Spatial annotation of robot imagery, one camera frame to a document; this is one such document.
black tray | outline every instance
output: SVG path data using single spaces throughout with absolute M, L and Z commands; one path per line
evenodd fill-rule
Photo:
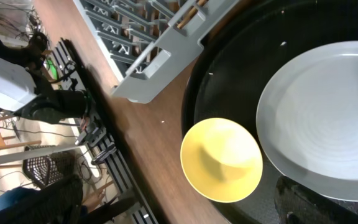
M 220 117 L 243 125 L 258 140 L 257 104 L 274 73 L 307 50 L 348 40 L 358 40 L 358 0 L 275 0 L 253 5 L 200 55 L 183 99 L 183 135 L 203 119 Z M 211 202 L 228 221 L 279 222 L 273 196 L 281 174 L 263 157 L 264 172 L 255 192 L 236 203 Z M 334 201 L 358 214 L 358 203 Z

